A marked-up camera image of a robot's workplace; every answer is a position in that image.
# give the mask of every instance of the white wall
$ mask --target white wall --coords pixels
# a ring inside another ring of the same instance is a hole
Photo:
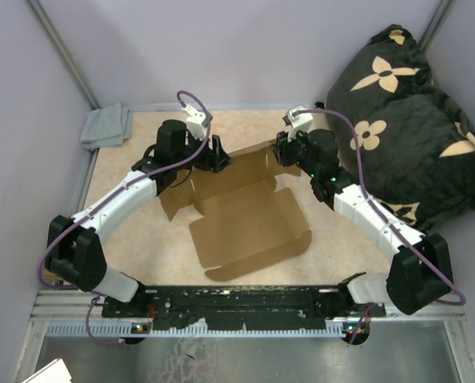
[[[438,0],[42,0],[101,104],[315,101],[372,34],[419,38]]]
[[[49,221],[70,213],[89,111],[22,0],[0,0],[0,383],[22,344]]]
[[[455,2],[428,50],[440,86],[468,113],[475,128],[475,0]],[[475,214],[443,225],[453,274],[466,294],[465,312],[475,333]]]

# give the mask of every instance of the folded towel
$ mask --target folded towel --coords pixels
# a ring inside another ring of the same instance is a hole
[[[81,146],[88,150],[122,145],[131,138],[129,108],[121,102],[90,112],[81,132]]]

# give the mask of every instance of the cushion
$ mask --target cushion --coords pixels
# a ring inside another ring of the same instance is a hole
[[[373,36],[334,83],[326,107],[353,123],[366,188],[398,218],[426,230],[475,210],[475,131],[433,85],[408,30],[392,25]],[[356,176],[351,131],[327,119],[343,166]]]

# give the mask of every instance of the table top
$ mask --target table top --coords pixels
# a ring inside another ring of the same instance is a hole
[[[212,133],[221,136],[226,152],[273,140],[284,129],[283,109],[214,111]],[[119,183],[145,149],[156,142],[163,120],[184,119],[181,111],[134,112],[133,136],[121,147],[99,151],[85,206]],[[316,128],[326,128],[323,116]],[[291,188],[312,230],[310,248],[302,255],[258,270],[225,284],[334,284],[357,272],[388,272],[385,256],[351,221],[334,213],[313,196],[308,176],[278,176],[276,190]],[[159,199],[140,207],[104,244],[108,264],[144,284],[208,285],[188,225],[201,215],[193,206],[168,221]]]

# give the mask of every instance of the cardboard box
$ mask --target cardboard box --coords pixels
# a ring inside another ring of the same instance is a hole
[[[189,230],[200,264],[214,281],[301,255],[311,244],[308,222],[292,190],[275,191],[275,176],[299,176],[300,170],[279,166],[270,145],[232,153],[233,164],[221,173],[193,169],[189,181],[160,194],[170,220],[191,204],[203,215]],[[187,171],[178,172],[177,180],[186,176]]]

